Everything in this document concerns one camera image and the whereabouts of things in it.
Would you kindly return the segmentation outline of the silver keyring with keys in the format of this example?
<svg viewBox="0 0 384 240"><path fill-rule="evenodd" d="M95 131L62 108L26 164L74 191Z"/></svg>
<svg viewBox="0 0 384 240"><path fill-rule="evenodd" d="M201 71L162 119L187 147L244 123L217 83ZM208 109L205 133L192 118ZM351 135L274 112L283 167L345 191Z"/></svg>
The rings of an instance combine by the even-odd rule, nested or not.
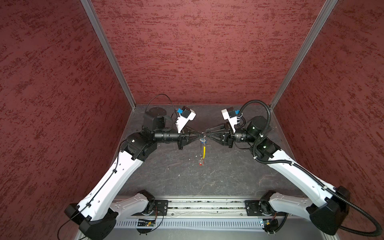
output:
<svg viewBox="0 0 384 240"><path fill-rule="evenodd" d="M206 151L207 151L207 139L206 139L206 133L202 132L202 135L200 137L200 144L201 144L201 158L199 160L199 166L203 166L205 163L206 158Z"/></svg>

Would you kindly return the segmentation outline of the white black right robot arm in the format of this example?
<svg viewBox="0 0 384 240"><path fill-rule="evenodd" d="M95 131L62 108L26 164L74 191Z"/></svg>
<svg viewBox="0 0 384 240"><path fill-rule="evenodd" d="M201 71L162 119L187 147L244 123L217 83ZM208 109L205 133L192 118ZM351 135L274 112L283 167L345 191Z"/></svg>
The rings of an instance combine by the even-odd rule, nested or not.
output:
<svg viewBox="0 0 384 240"><path fill-rule="evenodd" d="M267 137L271 131L270 118L256 116L244 129L235 128L237 121L233 117L226 124L207 129L206 136L228 147L235 143L251 144L250 152L258 163L276 170L305 194L298 198L268 191L260 200L261 212L292 214L311 221L327 235L335 235L349 214L349 190L321 180L271 141Z"/></svg>

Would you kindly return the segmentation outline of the yellow capped key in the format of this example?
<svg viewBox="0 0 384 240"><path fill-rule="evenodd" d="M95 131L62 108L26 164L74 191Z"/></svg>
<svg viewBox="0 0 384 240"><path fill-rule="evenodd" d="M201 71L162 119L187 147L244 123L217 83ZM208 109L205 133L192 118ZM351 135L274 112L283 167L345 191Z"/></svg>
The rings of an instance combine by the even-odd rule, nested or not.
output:
<svg viewBox="0 0 384 240"><path fill-rule="evenodd" d="M203 148L202 148L202 160L205 159L205 156L206 156L206 146L203 145Z"/></svg>

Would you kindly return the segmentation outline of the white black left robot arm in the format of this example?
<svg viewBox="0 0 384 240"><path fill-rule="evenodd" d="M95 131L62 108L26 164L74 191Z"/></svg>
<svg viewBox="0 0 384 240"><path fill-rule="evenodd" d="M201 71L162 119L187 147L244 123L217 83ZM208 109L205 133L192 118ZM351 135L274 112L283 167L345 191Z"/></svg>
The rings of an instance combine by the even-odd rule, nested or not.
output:
<svg viewBox="0 0 384 240"><path fill-rule="evenodd" d="M116 159L94 189L79 203L68 205L65 214L86 238L103 240L118 219L135 214L158 214L155 197L145 190L121 203L113 201L129 177L157 149L158 143L177 143L181 150L201 136L186 126L195 118L194 110L183 107L175 114L177 118L173 120L163 108L146 109L142 130L122 141Z"/></svg>

